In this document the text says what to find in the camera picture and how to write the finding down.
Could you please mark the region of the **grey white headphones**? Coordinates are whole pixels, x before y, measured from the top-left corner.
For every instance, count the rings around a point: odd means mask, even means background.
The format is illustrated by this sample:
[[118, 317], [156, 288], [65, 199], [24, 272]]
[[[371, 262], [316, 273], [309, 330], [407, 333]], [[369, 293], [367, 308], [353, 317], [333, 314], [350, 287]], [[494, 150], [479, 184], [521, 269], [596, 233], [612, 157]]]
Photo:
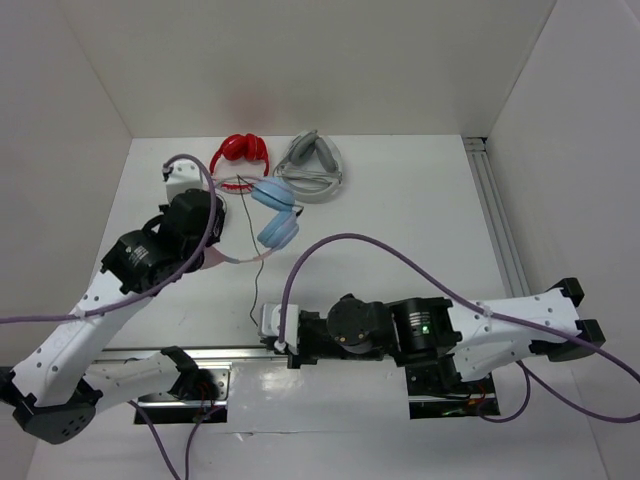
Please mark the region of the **grey white headphones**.
[[319, 204], [332, 199], [344, 183], [340, 150], [333, 140], [317, 130], [295, 136], [273, 171], [300, 203]]

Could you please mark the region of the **aluminium side rail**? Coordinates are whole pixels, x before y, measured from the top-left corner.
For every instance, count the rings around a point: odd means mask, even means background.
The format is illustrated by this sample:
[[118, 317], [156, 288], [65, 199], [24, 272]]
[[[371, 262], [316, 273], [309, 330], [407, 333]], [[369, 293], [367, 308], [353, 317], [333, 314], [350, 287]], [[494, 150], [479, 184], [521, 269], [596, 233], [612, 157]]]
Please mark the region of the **aluminium side rail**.
[[528, 296], [531, 290], [490, 163], [486, 139], [463, 137], [462, 141], [504, 288], [512, 297]]

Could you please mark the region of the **red headphones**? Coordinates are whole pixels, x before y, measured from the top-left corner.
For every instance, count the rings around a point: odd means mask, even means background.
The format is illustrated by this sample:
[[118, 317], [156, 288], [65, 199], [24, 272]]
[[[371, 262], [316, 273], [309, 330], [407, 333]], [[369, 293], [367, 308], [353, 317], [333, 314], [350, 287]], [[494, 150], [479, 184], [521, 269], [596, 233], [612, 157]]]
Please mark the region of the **red headphones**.
[[244, 161], [251, 165], [264, 166], [261, 177], [270, 174], [270, 156], [265, 140], [253, 133], [233, 134], [223, 140], [209, 162], [209, 172], [215, 177], [216, 166], [222, 161], [235, 164]]

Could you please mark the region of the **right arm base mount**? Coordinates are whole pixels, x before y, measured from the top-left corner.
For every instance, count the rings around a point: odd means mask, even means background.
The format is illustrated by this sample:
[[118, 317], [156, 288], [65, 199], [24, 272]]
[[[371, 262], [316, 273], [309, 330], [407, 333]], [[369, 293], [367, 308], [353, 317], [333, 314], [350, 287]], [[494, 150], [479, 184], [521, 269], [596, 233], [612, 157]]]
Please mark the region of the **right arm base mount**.
[[435, 366], [406, 367], [409, 417], [444, 419], [501, 415], [491, 374], [478, 381], [445, 386]]

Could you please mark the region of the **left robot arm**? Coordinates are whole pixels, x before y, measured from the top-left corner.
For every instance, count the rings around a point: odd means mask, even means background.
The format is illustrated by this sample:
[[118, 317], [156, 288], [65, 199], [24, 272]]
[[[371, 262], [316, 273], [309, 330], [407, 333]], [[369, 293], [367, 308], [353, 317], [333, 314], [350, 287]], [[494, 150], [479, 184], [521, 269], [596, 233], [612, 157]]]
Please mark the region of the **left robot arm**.
[[25, 360], [1, 370], [1, 400], [22, 430], [52, 445], [65, 443], [118, 404], [164, 392], [178, 400], [214, 399], [211, 374], [180, 347], [165, 347], [115, 369], [95, 366], [121, 328], [153, 299], [152, 288], [180, 267], [199, 270], [200, 243], [220, 238], [219, 197], [189, 189], [161, 206], [141, 229], [122, 235], [73, 311]]

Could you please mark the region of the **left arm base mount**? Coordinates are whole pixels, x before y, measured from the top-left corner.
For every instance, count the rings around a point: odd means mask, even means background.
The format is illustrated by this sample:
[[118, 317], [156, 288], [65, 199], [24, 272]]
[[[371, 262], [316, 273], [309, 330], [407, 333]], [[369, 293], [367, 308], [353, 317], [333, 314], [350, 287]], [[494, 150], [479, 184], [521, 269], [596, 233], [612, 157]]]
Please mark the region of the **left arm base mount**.
[[209, 363], [200, 367], [195, 383], [185, 393], [159, 392], [140, 397], [137, 404], [154, 424], [187, 425], [227, 422], [231, 365]]

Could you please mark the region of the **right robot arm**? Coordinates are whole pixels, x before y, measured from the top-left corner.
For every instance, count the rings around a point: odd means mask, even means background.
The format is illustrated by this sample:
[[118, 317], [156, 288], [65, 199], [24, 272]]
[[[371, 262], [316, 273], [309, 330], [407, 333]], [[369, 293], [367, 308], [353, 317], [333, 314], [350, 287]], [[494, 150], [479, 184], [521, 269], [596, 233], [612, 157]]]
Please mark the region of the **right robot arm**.
[[591, 355], [605, 337], [597, 321], [580, 319], [583, 297], [574, 278], [538, 295], [478, 301], [472, 309], [444, 297], [382, 303], [347, 294], [325, 317], [287, 313], [276, 347], [293, 368], [390, 356], [399, 367], [434, 368], [440, 387], [457, 392], [532, 356], [566, 362]]

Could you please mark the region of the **aluminium front rail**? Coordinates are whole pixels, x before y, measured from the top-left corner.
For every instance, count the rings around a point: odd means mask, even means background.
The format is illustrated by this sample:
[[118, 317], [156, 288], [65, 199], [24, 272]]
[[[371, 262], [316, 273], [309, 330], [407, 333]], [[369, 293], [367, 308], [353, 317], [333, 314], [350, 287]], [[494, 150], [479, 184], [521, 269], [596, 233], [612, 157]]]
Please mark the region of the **aluminium front rail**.
[[[196, 361], [283, 361], [288, 356], [259, 347], [223, 347], [223, 348], [183, 348], [184, 352]], [[96, 364], [125, 363], [147, 358], [155, 349], [106, 349], [94, 360]]]

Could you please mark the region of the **pink blue cat-ear headphones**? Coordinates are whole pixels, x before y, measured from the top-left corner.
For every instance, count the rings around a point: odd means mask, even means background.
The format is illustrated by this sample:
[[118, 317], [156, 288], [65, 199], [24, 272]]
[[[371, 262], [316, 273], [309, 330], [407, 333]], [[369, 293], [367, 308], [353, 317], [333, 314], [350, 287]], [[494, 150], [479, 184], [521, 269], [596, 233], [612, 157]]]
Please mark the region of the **pink blue cat-ear headphones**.
[[215, 246], [208, 247], [204, 250], [202, 270], [214, 268], [223, 263], [239, 265], [264, 261], [276, 251], [282, 250], [298, 234], [298, 212], [294, 210], [295, 196], [283, 180], [264, 177], [253, 186], [250, 196], [252, 200], [276, 212], [276, 215], [254, 237], [265, 251], [251, 258], [237, 259], [224, 254]]

